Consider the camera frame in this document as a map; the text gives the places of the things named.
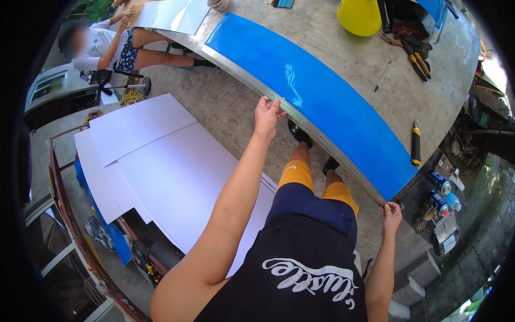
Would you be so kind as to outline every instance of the measuring tape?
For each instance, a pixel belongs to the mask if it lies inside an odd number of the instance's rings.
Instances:
[[[363,175],[363,173],[357,168],[357,166],[331,141],[326,137],[322,131],[320,131],[313,123],[311,123],[304,115],[293,107],[290,103],[282,98],[279,94],[274,92],[270,87],[263,84],[260,80],[250,75],[243,68],[229,60],[227,57],[221,55],[214,49],[202,45],[203,53],[202,56],[208,58],[211,62],[216,64],[218,67],[229,73],[231,76],[240,80],[242,83],[250,87],[255,92],[267,96],[271,100],[281,100],[281,108],[288,114],[288,116],[294,121],[304,132],[306,132],[318,145],[326,150],[338,163],[350,173],[351,176],[361,184],[368,194],[374,199],[374,201],[382,207],[386,200],[382,197],[377,189],[370,183],[370,181]]]

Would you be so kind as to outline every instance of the window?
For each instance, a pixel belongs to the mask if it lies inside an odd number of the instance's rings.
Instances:
[[[27,250],[51,301],[73,322],[94,321],[111,308],[85,268],[50,194],[25,212]]]
[[[98,307],[86,289],[85,281],[89,274],[80,261],[79,255],[72,250],[45,277],[43,287],[54,304],[61,308],[69,321],[82,322]]]
[[[27,250],[39,270],[43,270],[55,256],[72,243],[61,221],[56,206],[52,205],[27,226]]]
[[[58,77],[66,78],[66,74],[67,72],[62,72],[56,75],[46,77],[43,80],[36,83],[36,87],[34,88],[34,92],[32,93],[32,97],[30,98],[30,102],[50,93],[50,83]]]

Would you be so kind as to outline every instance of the plastic bottle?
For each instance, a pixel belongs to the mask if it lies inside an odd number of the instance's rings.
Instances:
[[[452,192],[449,192],[449,194],[445,196],[445,201],[447,202],[449,207],[451,207],[451,209],[454,209],[456,211],[461,210],[461,204],[459,203],[459,199]]]
[[[361,37],[375,34],[382,25],[377,0],[341,0],[336,14],[348,32]]]

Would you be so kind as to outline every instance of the nike logo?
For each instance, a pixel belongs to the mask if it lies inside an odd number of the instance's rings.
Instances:
[[[296,167],[296,166],[294,166],[294,165],[289,166],[289,167],[287,167],[286,169],[284,169],[283,173],[284,173],[284,172],[286,172],[286,170],[291,169],[291,168],[293,168],[293,170],[295,170],[297,167]]]

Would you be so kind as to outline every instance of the blue spray can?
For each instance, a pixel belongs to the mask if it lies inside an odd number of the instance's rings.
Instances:
[[[433,168],[427,171],[427,177],[439,192],[446,195],[451,192],[451,182]]]
[[[429,192],[427,193],[427,199],[428,199],[429,203],[431,204],[431,206],[433,206],[433,208],[435,208],[436,213],[440,217],[449,215],[449,205],[447,205],[445,200],[443,200],[443,198],[440,197],[440,195],[438,194],[438,192],[436,192],[436,190],[434,190],[434,189],[429,190]]]

